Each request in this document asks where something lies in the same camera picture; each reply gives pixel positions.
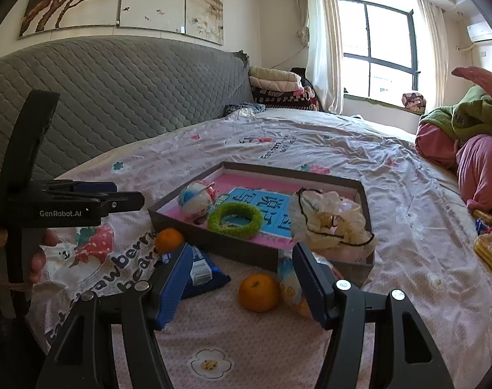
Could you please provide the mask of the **person's left hand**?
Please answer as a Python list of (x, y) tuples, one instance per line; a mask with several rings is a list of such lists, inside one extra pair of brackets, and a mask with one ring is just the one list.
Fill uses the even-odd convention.
[[(4, 247), (8, 240), (8, 234), (5, 230), (0, 230), (0, 249)], [(41, 242), (37, 245), (37, 253), (33, 256), (30, 263), (29, 279), (32, 284), (40, 281), (41, 271), (46, 265), (46, 255), (40, 248), (41, 245), (47, 247), (56, 246), (61, 240), (54, 230), (46, 229), (41, 238)]]

